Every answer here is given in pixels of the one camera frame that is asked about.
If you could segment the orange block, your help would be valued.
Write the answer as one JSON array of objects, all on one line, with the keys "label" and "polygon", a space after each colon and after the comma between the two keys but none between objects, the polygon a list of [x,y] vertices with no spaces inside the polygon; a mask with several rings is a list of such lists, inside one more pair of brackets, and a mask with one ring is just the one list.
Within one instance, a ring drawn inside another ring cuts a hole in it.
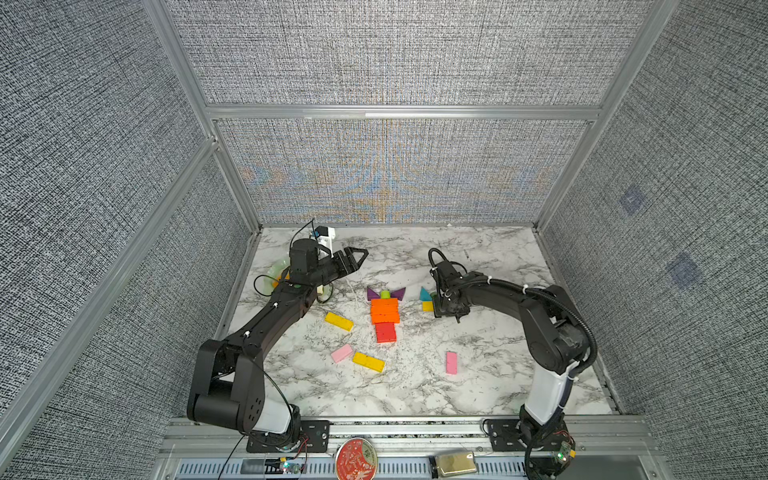
[{"label": "orange block", "polygon": [[399,300],[396,298],[373,299],[371,301],[371,307],[377,310],[397,309],[399,307]]},{"label": "orange block", "polygon": [[396,305],[372,305],[370,309],[372,316],[389,317],[398,316],[399,307]]},{"label": "orange block", "polygon": [[397,313],[387,315],[372,315],[371,321],[374,325],[384,323],[399,324],[400,316]]}]

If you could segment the red block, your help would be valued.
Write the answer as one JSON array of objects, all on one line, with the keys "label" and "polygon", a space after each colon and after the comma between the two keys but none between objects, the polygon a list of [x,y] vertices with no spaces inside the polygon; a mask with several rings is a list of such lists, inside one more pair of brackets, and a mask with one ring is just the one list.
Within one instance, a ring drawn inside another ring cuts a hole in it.
[{"label": "red block", "polygon": [[376,341],[378,343],[393,343],[397,341],[397,336],[395,333],[378,333],[376,335]]},{"label": "red block", "polygon": [[376,334],[381,336],[394,336],[396,328],[393,323],[379,323],[375,325]]}]

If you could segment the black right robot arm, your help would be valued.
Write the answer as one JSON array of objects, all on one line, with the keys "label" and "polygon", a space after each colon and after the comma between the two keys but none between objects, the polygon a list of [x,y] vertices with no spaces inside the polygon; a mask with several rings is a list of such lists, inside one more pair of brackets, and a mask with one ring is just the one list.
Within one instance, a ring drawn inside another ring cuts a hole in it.
[{"label": "black right robot arm", "polygon": [[460,320],[481,306],[520,321],[535,362],[531,390],[519,413],[517,440],[535,449],[563,429],[565,406],[579,375],[595,362],[594,334],[565,291],[518,285],[479,272],[461,273],[450,261],[430,268],[437,318]]}]

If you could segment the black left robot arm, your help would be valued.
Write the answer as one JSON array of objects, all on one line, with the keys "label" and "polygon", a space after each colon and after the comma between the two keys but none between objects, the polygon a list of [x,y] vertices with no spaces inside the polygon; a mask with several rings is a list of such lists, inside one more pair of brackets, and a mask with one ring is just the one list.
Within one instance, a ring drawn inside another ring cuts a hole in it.
[{"label": "black left robot arm", "polygon": [[237,331],[201,345],[187,418],[244,435],[288,433],[295,409],[283,396],[267,397],[264,359],[287,329],[307,314],[318,298],[317,289],[358,271],[368,255],[363,248],[332,253],[316,240],[293,241],[289,265],[275,280],[265,306]]}]

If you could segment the pink block right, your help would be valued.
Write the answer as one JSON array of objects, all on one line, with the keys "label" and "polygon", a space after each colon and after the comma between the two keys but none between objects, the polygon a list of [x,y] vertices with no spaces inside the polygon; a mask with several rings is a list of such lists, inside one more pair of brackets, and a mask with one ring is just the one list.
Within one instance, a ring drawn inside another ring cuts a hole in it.
[{"label": "pink block right", "polygon": [[445,371],[448,375],[458,374],[458,355],[456,352],[448,351],[445,354]]}]

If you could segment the pink block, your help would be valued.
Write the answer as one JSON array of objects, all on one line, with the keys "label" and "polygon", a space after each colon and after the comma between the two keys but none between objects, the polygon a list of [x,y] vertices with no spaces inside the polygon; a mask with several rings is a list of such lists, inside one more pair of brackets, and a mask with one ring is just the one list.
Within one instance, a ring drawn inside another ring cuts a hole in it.
[{"label": "pink block", "polygon": [[458,355],[456,352],[448,351],[445,354],[445,371],[448,375],[458,374]]},{"label": "pink block", "polygon": [[345,344],[331,353],[331,359],[333,360],[334,363],[340,363],[353,355],[354,355],[354,349],[352,348],[352,346],[349,344]]}]

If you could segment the green wavy plate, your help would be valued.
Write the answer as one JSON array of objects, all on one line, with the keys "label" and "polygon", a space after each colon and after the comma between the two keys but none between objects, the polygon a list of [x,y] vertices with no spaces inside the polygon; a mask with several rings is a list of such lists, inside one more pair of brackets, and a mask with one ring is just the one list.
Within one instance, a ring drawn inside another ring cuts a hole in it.
[{"label": "green wavy plate", "polygon": [[[282,279],[287,280],[289,278],[289,273],[288,273],[289,266],[290,266],[290,262],[288,257],[283,257],[280,260],[277,260],[270,267],[265,277],[265,289],[267,293],[272,293],[272,291],[277,287],[280,280]],[[326,303],[331,299],[333,295],[333,286],[332,285],[319,286],[317,288],[317,292],[318,292],[318,302]]]}]

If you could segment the pink block left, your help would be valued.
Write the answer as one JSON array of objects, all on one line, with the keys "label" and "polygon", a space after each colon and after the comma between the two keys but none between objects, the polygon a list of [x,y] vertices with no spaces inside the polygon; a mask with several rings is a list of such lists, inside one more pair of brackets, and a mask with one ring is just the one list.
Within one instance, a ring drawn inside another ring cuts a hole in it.
[{"label": "pink block left", "polygon": [[353,355],[354,355],[354,349],[352,348],[352,346],[349,344],[345,344],[331,353],[331,359],[333,360],[334,363],[340,363]]}]

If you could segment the gold metal box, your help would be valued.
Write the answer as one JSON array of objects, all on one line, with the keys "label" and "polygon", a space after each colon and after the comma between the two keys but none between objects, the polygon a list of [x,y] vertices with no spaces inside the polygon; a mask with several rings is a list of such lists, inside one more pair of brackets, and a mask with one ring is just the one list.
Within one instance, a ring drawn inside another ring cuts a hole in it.
[{"label": "gold metal box", "polygon": [[454,451],[428,458],[432,479],[474,474],[478,471],[475,455],[471,451]]}]

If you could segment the red round tin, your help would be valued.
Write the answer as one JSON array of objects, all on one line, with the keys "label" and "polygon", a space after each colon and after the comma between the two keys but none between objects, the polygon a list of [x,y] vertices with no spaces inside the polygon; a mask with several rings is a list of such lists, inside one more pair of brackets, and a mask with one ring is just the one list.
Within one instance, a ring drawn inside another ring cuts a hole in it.
[{"label": "red round tin", "polygon": [[368,439],[352,438],[338,448],[334,463],[339,480],[372,480],[378,470],[378,455]]}]

